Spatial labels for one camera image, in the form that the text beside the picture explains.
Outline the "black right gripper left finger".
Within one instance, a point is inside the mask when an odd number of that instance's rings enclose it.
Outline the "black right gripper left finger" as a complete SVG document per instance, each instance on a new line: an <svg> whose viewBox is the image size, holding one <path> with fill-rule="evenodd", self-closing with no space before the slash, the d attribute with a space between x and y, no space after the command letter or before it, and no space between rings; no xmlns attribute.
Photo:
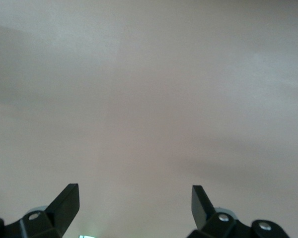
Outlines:
<svg viewBox="0 0 298 238"><path fill-rule="evenodd" d="M48 205L31 209L6 225L0 218L0 238L62 238L79 211L79 185L68 184Z"/></svg>

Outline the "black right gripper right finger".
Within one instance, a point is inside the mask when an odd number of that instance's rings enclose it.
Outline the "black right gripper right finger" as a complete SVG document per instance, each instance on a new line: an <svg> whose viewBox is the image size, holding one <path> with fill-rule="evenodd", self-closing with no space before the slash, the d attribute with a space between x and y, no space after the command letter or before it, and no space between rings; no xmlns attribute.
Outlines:
<svg viewBox="0 0 298 238"><path fill-rule="evenodd" d="M196 224L190 238L287 238L278 224L255 220L251 226L243 224L236 215L224 208L215 208L200 185L192 186L191 211Z"/></svg>

